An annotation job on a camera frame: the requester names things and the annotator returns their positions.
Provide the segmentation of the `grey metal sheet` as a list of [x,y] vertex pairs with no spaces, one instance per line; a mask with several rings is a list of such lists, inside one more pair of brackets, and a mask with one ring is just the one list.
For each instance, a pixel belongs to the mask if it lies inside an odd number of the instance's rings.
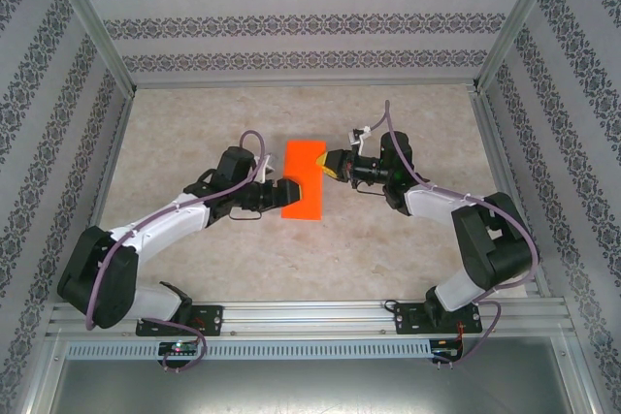
[[152,362],[63,369],[52,414],[574,414],[551,366],[436,368],[417,360]]

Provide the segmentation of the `circuit board with green light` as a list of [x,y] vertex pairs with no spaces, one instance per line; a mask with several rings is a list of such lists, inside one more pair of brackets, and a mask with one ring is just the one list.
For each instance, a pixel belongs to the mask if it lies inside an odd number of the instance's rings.
[[199,350],[199,346],[194,341],[174,341],[161,342],[158,347],[158,355],[160,357],[195,357]]

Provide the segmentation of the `small circuit board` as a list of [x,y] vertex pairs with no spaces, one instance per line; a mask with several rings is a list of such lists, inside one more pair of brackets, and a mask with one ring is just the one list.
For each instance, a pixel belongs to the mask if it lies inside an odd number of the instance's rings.
[[454,339],[431,339],[433,359],[441,363],[455,363],[462,358],[464,345],[461,337]]

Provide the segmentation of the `aluminium frame crossbar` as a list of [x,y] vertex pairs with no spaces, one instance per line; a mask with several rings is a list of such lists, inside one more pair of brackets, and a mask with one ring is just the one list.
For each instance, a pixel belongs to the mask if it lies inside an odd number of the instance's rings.
[[135,85],[137,90],[193,89],[193,88],[250,88],[250,87],[320,87],[320,86],[412,86],[412,85],[465,85],[476,89],[476,80],[467,78],[419,78],[386,80],[195,80],[154,81]]

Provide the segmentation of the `aluminium side rail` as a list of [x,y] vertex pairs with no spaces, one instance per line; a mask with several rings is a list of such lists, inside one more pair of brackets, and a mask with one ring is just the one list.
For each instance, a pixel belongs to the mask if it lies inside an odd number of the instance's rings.
[[108,193],[110,182],[114,173],[114,163],[116,161],[118,151],[122,142],[123,132],[127,125],[129,113],[131,112],[131,106],[133,103],[132,98],[126,98],[120,108],[117,116],[113,133],[109,140],[109,147],[105,156],[102,158],[99,164],[95,165],[96,168],[101,169],[101,174],[96,182],[93,184],[95,187],[93,195],[93,203],[90,213],[85,221],[84,226],[90,227],[91,225],[97,225],[101,218],[101,211],[105,203],[105,196]]
[[[537,238],[530,225],[527,212],[525,212],[519,197],[518,189],[513,179],[511,165],[507,158],[503,142],[497,128],[495,119],[489,107],[485,95],[481,95],[473,86],[468,86],[468,94],[472,104],[474,118],[477,124],[482,144],[489,163],[490,171],[498,191],[506,192],[515,202],[520,216],[525,222],[526,229],[536,243],[539,254],[539,265],[529,281],[523,283],[527,297],[552,298],[553,294],[549,289],[543,269],[541,268],[539,246]],[[517,287],[499,291],[498,297],[509,298],[517,297]]]

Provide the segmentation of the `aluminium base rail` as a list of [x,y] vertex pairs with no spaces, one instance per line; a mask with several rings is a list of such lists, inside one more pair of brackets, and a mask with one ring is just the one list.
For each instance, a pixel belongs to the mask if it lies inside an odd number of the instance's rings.
[[[498,299],[501,317],[492,336],[556,336],[575,327],[561,298]],[[220,337],[362,338],[393,336],[394,315],[381,301],[223,303]],[[134,339],[137,319],[125,319],[108,329],[89,331],[82,314],[67,303],[52,308],[44,337],[78,340]]]

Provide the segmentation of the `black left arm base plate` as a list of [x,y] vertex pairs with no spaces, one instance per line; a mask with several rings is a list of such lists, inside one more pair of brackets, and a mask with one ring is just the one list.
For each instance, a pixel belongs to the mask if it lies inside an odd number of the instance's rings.
[[154,323],[143,319],[136,325],[137,336],[220,336],[223,322],[221,305],[191,305],[179,309],[171,320],[181,328]]

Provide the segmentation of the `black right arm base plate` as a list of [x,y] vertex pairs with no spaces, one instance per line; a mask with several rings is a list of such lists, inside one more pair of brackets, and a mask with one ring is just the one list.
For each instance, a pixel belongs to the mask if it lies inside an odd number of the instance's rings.
[[454,311],[427,303],[397,303],[394,306],[397,334],[480,334],[482,323],[478,307],[472,303]]

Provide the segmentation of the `aluminium frame post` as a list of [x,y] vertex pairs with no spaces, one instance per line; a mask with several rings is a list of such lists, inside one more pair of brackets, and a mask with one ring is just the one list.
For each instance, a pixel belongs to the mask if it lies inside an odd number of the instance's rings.
[[86,33],[101,54],[107,68],[112,73],[121,92],[126,98],[133,99],[136,84],[118,53],[114,42],[99,17],[91,0],[69,0]]
[[507,20],[500,30],[498,38],[489,50],[489,53],[481,66],[476,79],[474,80],[474,89],[478,93],[489,87],[503,60],[508,54],[513,41],[517,37],[536,3],[537,0],[516,0],[507,17]]

